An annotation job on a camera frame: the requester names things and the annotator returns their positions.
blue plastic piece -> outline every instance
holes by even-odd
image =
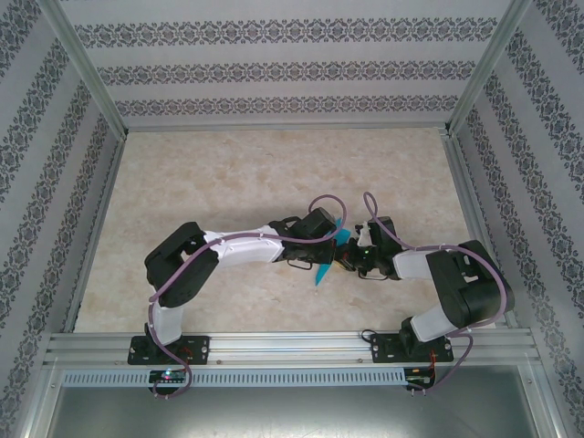
[[[340,219],[337,219],[337,226],[340,225]],[[346,244],[350,239],[350,231],[349,230],[340,230],[339,233],[335,236],[335,240],[337,241],[337,245]],[[330,265],[320,265],[317,271],[317,286],[320,284],[322,279],[329,271]]]

damask pattern wall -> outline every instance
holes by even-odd
[[[569,436],[584,435],[583,6],[529,7],[458,132]]]
[[[131,128],[447,121],[509,0],[62,5]]]
[[[63,329],[118,141],[34,1],[0,2],[0,437]]]

beige marble floor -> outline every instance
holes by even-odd
[[[132,133],[76,331],[142,331],[152,292],[144,257],[184,222],[245,230],[302,216],[314,197],[334,193],[352,229],[368,219],[366,190],[406,241],[468,239],[437,130]],[[364,281],[333,266],[315,287],[315,274],[285,263],[215,272],[185,310],[183,329],[396,329],[437,302],[423,280]]]

aluminum frame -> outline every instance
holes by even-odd
[[[68,370],[159,370],[126,362],[129,333],[53,334],[20,438],[44,438],[50,430],[58,395]],[[360,332],[207,333],[209,363],[194,369],[335,369],[357,370],[422,367],[427,362],[375,364]],[[517,366],[540,437],[565,437],[551,389],[529,328],[480,328],[463,366]],[[465,339],[451,339],[454,358],[466,349]],[[438,367],[451,364],[438,363]]]

metal extrusion bar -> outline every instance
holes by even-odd
[[[463,94],[458,99],[458,102],[456,102],[456,107],[454,107],[453,114],[447,123],[449,133],[456,133],[463,126],[466,116],[475,104],[476,98],[483,89],[493,68],[495,68],[497,60],[505,51],[505,46],[509,42],[509,39],[511,39],[511,36],[531,3],[530,0],[511,0],[509,3],[485,52],[481,56],[481,60],[476,65],[471,78],[468,80]]]
[[[319,122],[319,123],[214,123],[210,125],[144,125],[132,126],[130,132],[177,132],[177,131],[229,131],[229,130],[388,130],[394,128],[444,129],[442,121],[394,121],[394,122]]]
[[[63,376],[63,370],[41,370],[32,394],[32,403],[14,437],[45,438],[47,436],[57,408]]]
[[[126,125],[121,118],[120,112],[108,93],[106,86],[103,84],[97,69],[91,62],[75,28],[69,22],[60,2],[58,0],[38,0],[38,5],[43,11],[43,16],[53,27],[59,41],[66,49],[79,75],[85,81],[85,84],[91,92],[91,97],[98,104],[109,126],[114,131],[116,138],[125,140]]]
[[[64,388],[144,388],[157,381],[157,371],[149,370],[66,370]],[[286,370],[193,370],[192,386],[197,388],[283,388],[318,386],[397,386],[407,384],[404,369],[286,369]],[[184,385],[161,381],[163,388]]]
[[[43,367],[63,370],[139,368],[126,362],[132,336],[134,334],[130,333],[54,334]],[[428,365],[427,362],[374,364],[370,345],[361,339],[359,332],[209,333],[205,336],[211,338],[209,361],[202,366],[206,369],[415,368]],[[474,347],[465,366],[540,363],[528,328],[478,329],[473,336]],[[452,344],[457,359],[466,350],[466,340],[452,339]]]
[[[543,365],[523,365],[517,370],[539,436],[568,437]]]

